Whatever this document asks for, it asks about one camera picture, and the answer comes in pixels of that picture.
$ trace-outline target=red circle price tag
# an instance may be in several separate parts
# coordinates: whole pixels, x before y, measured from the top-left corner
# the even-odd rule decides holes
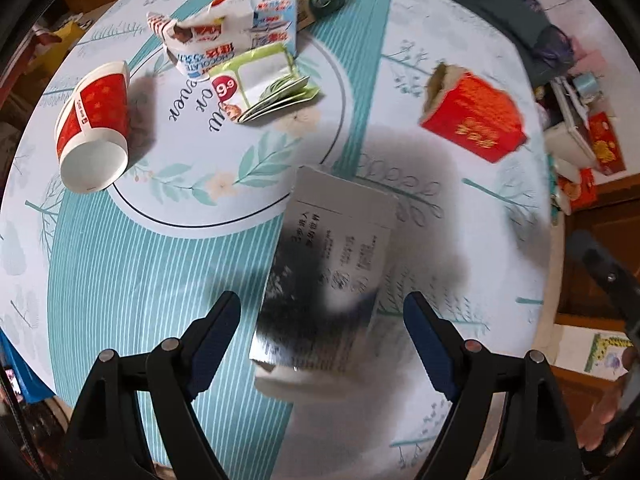
[[[231,96],[236,93],[236,90],[238,90],[238,83],[228,75],[219,75],[211,84],[216,94],[218,94],[221,103],[230,99]]]

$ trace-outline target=white container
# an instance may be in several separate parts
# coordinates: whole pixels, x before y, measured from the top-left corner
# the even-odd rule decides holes
[[[126,169],[129,67],[114,61],[76,85],[56,121],[60,177],[75,193],[110,186]]]

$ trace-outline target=red packet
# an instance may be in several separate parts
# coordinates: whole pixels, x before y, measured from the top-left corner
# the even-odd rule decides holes
[[[606,113],[600,112],[589,117],[589,128],[591,147],[598,158],[600,172],[611,175],[625,171],[625,161],[622,159],[618,138]]]
[[[585,208],[598,199],[591,168],[580,170],[580,177],[582,179],[581,183],[575,184],[564,176],[558,175],[558,186],[571,201],[571,211]]]
[[[469,70],[441,63],[427,83],[420,126],[497,162],[526,142],[520,113],[506,92]]]

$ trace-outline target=folded brochure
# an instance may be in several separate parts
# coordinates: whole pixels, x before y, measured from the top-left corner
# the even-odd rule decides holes
[[[240,54],[214,67],[209,76],[220,107],[235,123],[310,101],[320,91],[298,72],[282,43]]]

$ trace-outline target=human hand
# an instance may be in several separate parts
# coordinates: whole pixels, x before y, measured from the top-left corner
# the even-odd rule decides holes
[[[638,358],[638,352],[635,348],[629,347],[622,354],[622,365],[629,370],[634,361]],[[594,404],[589,416],[576,431],[578,438],[578,447],[584,448],[586,451],[593,451],[601,443],[604,437],[606,424],[609,424],[616,416],[620,398],[625,389],[627,374],[619,377],[610,390],[607,390],[600,399],[600,402]]]

